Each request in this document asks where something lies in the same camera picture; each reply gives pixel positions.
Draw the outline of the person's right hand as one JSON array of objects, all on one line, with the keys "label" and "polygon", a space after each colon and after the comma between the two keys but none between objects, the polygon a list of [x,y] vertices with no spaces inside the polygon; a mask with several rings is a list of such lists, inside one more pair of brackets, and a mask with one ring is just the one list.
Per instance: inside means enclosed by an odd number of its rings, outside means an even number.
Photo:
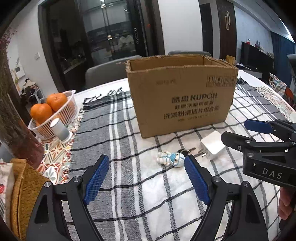
[{"label": "person's right hand", "polygon": [[292,214],[294,208],[291,206],[291,201],[294,195],[294,191],[281,187],[280,188],[280,202],[278,206],[278,214],[281,219],[287,220]]}]

